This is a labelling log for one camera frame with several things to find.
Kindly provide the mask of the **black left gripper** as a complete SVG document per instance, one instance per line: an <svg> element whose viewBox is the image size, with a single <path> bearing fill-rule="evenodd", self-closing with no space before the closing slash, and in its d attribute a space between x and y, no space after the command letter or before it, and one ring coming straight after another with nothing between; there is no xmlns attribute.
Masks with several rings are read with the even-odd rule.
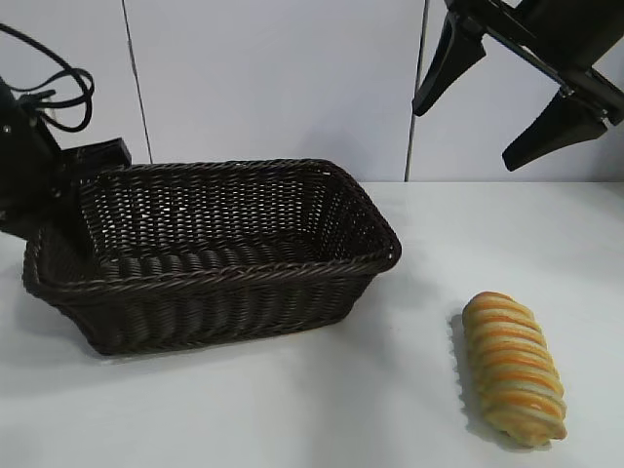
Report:
<svg viewBox="0 0 624 468"><path fill-rule="evenodd" d="M82 213L79 181L125 169L131 154L120 138L62 149L30 96L1 84L1 231L28 240L42 224L39 209L62 197L59 229L81 256L93 249Z"/></svg>

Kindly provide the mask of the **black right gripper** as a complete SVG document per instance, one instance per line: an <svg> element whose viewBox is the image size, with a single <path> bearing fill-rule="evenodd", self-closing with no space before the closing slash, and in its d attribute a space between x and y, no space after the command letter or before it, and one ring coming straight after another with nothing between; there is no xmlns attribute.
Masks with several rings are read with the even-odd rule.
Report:
<svg viewBox="0 0 624 468"><path fill-rule="evenodd" d="M557 93L503 151L513 172L558 149L601 137L602 118L623 121L623 92L594 64L623 37L621 1L447 1L441 37L412 100L423 116L463 73L486 56L485 34L529 62L564 91Z"/></svg>

